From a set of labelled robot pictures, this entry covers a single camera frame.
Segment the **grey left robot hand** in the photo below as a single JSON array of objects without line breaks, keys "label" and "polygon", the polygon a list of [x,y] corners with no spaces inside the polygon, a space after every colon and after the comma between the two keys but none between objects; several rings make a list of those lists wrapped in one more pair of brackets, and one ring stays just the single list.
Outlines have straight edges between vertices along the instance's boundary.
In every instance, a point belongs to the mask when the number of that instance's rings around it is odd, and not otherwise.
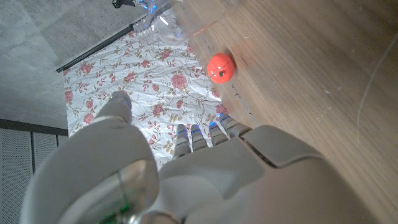
[{"label": "grey left robot hand", "polygon": [[114,92],[93,122],[54,150],[25,193],[21,223],[376,223],[314,148],[273,126],[221,113],[177,126],[174,155],[157,167]]}]

